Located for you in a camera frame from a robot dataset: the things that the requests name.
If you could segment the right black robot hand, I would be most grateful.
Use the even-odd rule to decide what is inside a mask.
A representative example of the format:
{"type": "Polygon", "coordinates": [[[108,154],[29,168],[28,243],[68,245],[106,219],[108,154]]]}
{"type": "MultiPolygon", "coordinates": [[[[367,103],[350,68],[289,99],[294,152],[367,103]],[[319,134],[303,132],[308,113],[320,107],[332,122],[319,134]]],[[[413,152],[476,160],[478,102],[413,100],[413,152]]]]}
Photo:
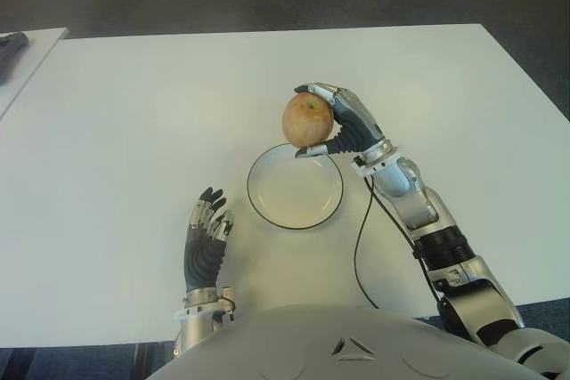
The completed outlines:
{"type": "Polygon", "coordinates": [[[385,138],[375,117],[351,90],[325,83],[312,83],[298,86],[294,91],[311,93],[325,100],[340,126],[332,139],[298,149],[296,158],[345,152],[363,153],[385,138]]]}

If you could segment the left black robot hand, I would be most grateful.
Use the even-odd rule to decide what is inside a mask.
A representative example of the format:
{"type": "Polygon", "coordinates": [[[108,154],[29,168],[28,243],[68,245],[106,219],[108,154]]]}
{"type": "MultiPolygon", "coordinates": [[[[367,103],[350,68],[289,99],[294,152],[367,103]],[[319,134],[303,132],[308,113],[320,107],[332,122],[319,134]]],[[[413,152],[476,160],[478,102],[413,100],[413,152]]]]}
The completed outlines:
{"type": "Polygon", "coordinates": [[[183,253],[183,276],[187,293],[216,287],[234,224],[231,210],[219,213],[225,203],[222,189],[213,190],[208,187],[192,209],[183,253]]]}

